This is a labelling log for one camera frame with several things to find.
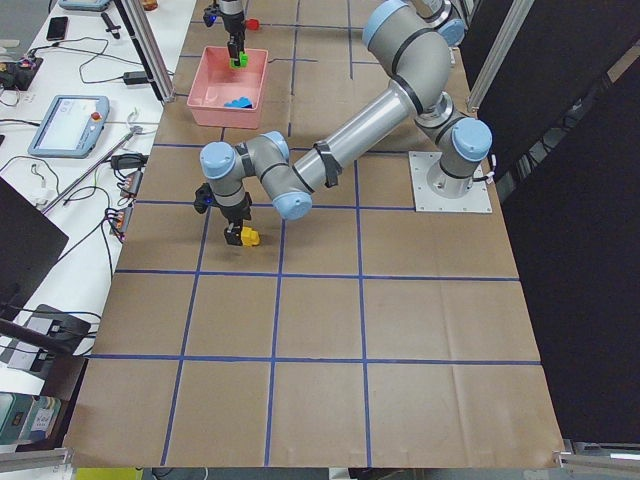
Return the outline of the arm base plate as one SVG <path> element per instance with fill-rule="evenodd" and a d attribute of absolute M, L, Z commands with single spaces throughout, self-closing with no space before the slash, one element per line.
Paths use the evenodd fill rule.
<path fill-rule="evenodd" d="M 485 182 L 456 179 L 441 168 L 440 152 L 408 153 L 415 210 L 418 213 L 491 214 Z"/>

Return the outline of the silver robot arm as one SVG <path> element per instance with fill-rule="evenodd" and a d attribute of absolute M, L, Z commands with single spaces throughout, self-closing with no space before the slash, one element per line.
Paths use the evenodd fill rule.
<path fill-rule="evenodd" d="M 389 77 L 387 88 L 337 131 L 298 161 L 277 131 L 230 145 L 212 142 L 200 153 L 205 182 L 196 190 L 194 209 L 218 209 L 228 225 L 223 234 L 233 246 L 254 244 L 258 236 L 247 227 L 252 200 L 243 181 L 257 178 L 284 220 L 298 220 L 312 208 L 319 187 L 337 186 L 344 169 L 370 147 L 411 119 L 441 151 L 428 174 L 435 194 L 456 199 L 478 181 L 475 171 L 489 156 L 489 127 L 461 113 L 444 87 L 451 69 L 449 27 L 463 21 L 450 12 L 448 1 L 385 1 L 367 21 L 363 43 Z"/>
<path fill-rule="evenodd" d="M 241 66 L 245 43 L 245 16 L 241 0 L 221 0 L 218 2 L 223 25 L 229 35 L 227 49 L 235 67 Z"/>

